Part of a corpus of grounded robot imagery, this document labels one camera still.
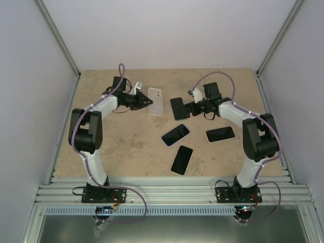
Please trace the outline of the blue phone black screen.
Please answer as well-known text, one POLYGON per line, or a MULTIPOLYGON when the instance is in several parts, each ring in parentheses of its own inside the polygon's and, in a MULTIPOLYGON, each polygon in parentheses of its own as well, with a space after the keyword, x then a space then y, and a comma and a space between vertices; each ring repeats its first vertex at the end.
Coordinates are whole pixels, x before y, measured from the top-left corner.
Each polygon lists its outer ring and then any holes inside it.
POLYGON ((180 108, 180 103, 183 102, 183 99, 178 97, 178 98, 173 98, 170 100, 170 103, 171 103, 171 107, 172 107, 172 112, 173 112, 173 115, 174 115, 174 119, 176 121, 178 120, 184 120, 184 119, 177 119, 177 111, 178 110, 182 110, 180 108))

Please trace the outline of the white phone case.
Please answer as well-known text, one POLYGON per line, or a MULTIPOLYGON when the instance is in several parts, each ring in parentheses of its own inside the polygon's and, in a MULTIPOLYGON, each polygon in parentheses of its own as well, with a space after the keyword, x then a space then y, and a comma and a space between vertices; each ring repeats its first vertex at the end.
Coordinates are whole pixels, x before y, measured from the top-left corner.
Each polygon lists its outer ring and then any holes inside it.
POLYGON ((161 89, 148 88, 148 98, 152 104, 148 106, 149 114, 155 116, 163 115, 163 97, 161 89))

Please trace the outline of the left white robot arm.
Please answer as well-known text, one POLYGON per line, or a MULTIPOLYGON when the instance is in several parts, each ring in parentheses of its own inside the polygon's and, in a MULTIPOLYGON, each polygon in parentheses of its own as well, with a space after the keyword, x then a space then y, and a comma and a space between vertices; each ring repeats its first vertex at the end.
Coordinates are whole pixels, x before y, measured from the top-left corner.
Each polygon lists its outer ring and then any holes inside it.
POLYGON ((103 142, 103 119, 120 106, 130 110, 140 110, 153 103, 141 92, 142 83, 130 85, 127 78, 114 77, 113 84, 100 98, 87 108, 75 108, 71 113, 68 142, 81 157, 88 180, 81 194, 83 203, 123 204, 127 191, 110 186, 108 176, 103 169, 100 147, 103 142))

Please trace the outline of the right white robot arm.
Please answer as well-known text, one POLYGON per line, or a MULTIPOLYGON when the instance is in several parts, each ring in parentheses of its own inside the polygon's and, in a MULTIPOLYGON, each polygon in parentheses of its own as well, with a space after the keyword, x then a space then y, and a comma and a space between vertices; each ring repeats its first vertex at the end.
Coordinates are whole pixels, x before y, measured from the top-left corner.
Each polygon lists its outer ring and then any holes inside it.
POLYGON ((194 101, 184 104, 182 98, 170 100, 175 120, 187 119, 200 114, 213 114, 227 119, 242 129, 243 149, 246 155, 244 165, 234 178, 230 199, 239 203, 258 196, 257 179, 266 163, 276 160, 282 152, 272 114, 258 114, 237 105, 233 98, 223 98, 217 83, 203 86, 204 92, 195 87, 189 91, 194 101))

